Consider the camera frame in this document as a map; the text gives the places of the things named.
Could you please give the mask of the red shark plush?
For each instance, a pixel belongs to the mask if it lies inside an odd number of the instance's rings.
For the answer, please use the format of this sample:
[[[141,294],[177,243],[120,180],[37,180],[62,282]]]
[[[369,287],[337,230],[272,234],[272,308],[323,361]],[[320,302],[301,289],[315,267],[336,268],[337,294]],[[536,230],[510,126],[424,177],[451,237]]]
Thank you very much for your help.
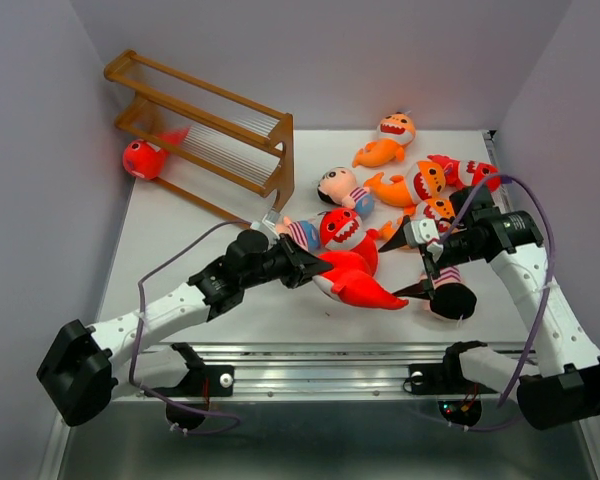
[[[187,137],[191,127],[166,131],[158,135],[160,140],[180,146]],[[151,181],[157,178],[170,152],[163,147],[144,139],[135,139],[123,151],[122,167],[133,177]]]
[[[339,207],[326,212],[320,221],[319,236],[328,251],[349,251],[359,254],[375,275],[379,263],[376,241],[380,234],[367,229],[360,215],[350,208]]]
[[[312,278],[314,284],[329,298],[353,307],[400,310],[409,301],[399,298],[381,286],[366,260],[351,251],[328,251],[318,258],[332,268]]]
[[[427,159],[442,168],[447,184],[456,190],[476,186],[484,178],[499,172],[489,163],[457,160],[446,155],[428,155]]]

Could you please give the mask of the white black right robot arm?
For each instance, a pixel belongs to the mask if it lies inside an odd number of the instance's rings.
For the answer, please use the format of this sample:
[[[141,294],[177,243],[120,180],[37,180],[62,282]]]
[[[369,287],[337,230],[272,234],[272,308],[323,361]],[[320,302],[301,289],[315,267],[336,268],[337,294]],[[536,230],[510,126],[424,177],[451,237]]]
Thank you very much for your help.
[[[460,229],[439,233],[425,219],[406,218],[382,246],[418,251],[425,271],[420,282],[396,291],[398,297],[434,301],[434,281],[444,269],[483,260],[499,277],[523,321],[528,338],[518,359],[481,341],[457,342],[438,364],[412,373],[415,395],[451,395],[471,385],[516,401],[535,429],[600,415],[600,349],[577,320],[554,279],[552,239],[524,211],[503,213],[485,187],[467,187],[451,196]]]

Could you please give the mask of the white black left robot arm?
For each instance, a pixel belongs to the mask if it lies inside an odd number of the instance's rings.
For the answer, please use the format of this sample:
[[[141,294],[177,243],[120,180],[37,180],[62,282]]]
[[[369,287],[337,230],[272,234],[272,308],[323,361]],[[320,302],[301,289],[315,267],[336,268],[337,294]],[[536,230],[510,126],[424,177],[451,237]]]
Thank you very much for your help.
[[[65,423],[82,425],[99,415],[125,383],[150,389],[135,376],[146,348],[230,311],[249,288],[280,281],[293,289],[331,268],[287,235],[271,242],[257,230],[244,230],[223,255],[164,297],[142,301],[137,310],[105,322],[63,325],[37,379]]]

